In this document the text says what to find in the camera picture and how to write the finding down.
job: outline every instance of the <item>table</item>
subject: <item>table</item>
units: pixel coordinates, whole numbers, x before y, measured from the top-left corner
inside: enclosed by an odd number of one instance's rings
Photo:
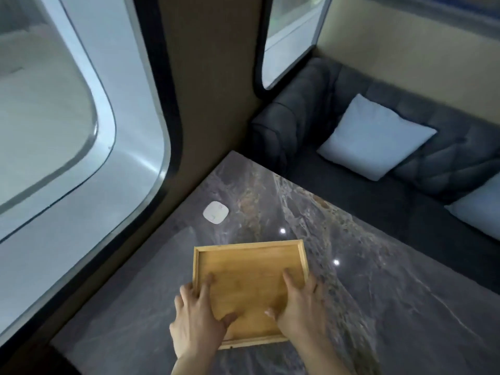
[[[211,201],[229,208],[214,225]],[[358,374],[496,374],[500,296],[231,152],[52,344],[84,374],[170,373],[194,246],[303,239],[340,356]],[[214,373],[304,374],[290,343],[218,352]]]

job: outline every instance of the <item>person's left hand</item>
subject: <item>person's left hand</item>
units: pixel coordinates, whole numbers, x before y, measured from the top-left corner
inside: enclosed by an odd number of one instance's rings
[[[170,324],[173,349],[177,358],[192,357],[195,360],[211,360],[231,325],[236,313],[216,320],[210,305],[210,274],[202,285],[199,297],[193,294],[192,284],[180,287],[180,295],[175,297],[176,320]]]

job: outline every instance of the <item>white throw pillow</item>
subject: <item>white throw pillow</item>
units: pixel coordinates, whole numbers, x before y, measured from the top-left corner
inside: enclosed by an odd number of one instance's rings
[[[445,208],[459,220],[500,240],[500,173]]]
[[[379,180],[434,134],[436,130],[406,121],[358,94],[317,152],[370,180]]]

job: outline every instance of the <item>bamboo tray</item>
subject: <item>bamboo tray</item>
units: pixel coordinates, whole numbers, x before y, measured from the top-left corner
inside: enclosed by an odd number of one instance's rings
[[[299,287],[309,276],[304,244],[300,240],[195,247],[192,283],[199,293],[203,280],[214,275],[210,288],[217,319],[236,312],[220,349],[285,341],[276,323],[264,314],[286,306],[282,272],[288,268]]]

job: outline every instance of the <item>hand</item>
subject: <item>hand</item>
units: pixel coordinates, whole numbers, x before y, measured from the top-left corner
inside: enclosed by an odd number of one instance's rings
[[[193,294],[192,284],[180,287],[175,297],[176,320],[170,324],[173,349],[177,358],[191,357],[194,360],[211,361],[237,316],[235,313],[216,320],[210,305],[210,274],[202,285],[199,298]]]
[[[286,308],[280,315],[268,309],[266,315],[276,321],[279,330],[296,348],[328,340],[323,285],[312,273],[302,290],[295,286],[287,270],[283,271],[283,279],[288,290]]]

